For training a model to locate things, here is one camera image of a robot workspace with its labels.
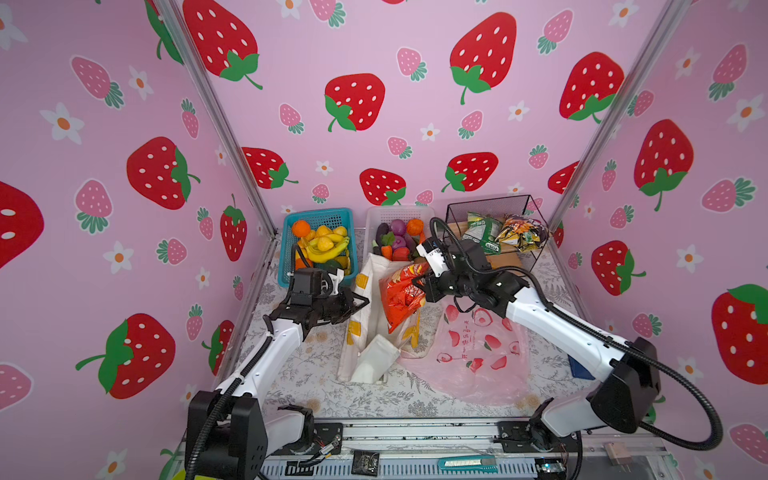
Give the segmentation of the red snack packet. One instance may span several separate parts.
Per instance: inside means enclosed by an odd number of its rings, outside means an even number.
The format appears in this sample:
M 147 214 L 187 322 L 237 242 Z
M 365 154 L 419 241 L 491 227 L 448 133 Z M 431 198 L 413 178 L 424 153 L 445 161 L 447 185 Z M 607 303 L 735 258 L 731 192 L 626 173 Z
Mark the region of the red snack packet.
M 380 281 L 381 301 L 389 333 L 393 333 L 426 304 L 426 294 L 413 281 L 430 272 L 428 263 L 411 263 Z

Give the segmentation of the white canvas tote bag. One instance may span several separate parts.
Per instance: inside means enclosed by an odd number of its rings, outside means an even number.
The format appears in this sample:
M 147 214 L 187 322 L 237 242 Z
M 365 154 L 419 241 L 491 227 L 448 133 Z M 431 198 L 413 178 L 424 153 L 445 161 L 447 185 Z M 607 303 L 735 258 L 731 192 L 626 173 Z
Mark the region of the white canvas tote bag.
M 394 330 L 389 329 L 381 298 L 382 280 L 405 267 L 372 253 L 367 255 L 352 290 L 370 300 L 347 323 L 337 379 L 341 382 L 382 383 L 397 360 L 427 356 L 442 315 L 439 304 L 427 303 Z

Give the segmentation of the pink plastic grocery bag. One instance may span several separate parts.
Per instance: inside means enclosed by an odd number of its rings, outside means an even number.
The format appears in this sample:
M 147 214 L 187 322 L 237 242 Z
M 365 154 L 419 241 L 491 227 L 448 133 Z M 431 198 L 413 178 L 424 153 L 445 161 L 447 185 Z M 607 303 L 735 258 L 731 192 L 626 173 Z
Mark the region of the pink plastic grocery bag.
M 513 404 L 528 393 L 528 336 L 524 328 L 488 309 L 455 304 L 437 306 L 437 327 L 424 354 L 398 363 L 438 392 L 480 405 Z

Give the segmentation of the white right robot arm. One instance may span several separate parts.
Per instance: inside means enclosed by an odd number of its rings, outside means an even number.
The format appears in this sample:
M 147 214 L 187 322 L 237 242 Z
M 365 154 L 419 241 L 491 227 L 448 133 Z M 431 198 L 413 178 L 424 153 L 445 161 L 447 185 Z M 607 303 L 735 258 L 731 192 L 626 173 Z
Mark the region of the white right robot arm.
M 561 310 L 546 298 L 530 271 L 517 266 L 494 269 L 470 241 L 444 244 L 431 237 L 417 250 L 430 271 L 414 284 L 428 301 L 467 297 L 473 306 L 543 337 L 594 378 L 593 389 L 547 400 L 536 409 L 526 435 L 537 450 L 550 451 L 566 437 L 601 427 L 625 434 L 645 430 L 693 451 L 710 451 L 722 442 L 724 429 L 713 404 L 691 381 L 660 362 L 650 342 L 614 337 Z M 706 439 L 686 440 L 646 422 L 661 392 L 662 375 L 681 385 L 702 407 L 710 426 Z

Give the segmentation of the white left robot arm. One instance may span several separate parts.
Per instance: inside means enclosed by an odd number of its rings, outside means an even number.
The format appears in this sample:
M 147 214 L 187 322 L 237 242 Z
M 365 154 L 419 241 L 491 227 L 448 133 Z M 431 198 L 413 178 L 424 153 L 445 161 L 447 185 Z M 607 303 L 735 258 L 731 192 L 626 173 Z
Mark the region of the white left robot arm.
M 289 449 L 325 458 L 333 445 L 320 445 L 311 409 L 288 405 L 265 418 L 263 399 L 285 362 L 312 329 L 349 320 L 370 303 L 345 287 L 339 274 L 302 269 L 293 275 L 284 299 L 268 315 L 259 344 L 212 391 L 201 391 L 188 407 L 184 476 L 187 479 L 257 479 L 264 461 Z

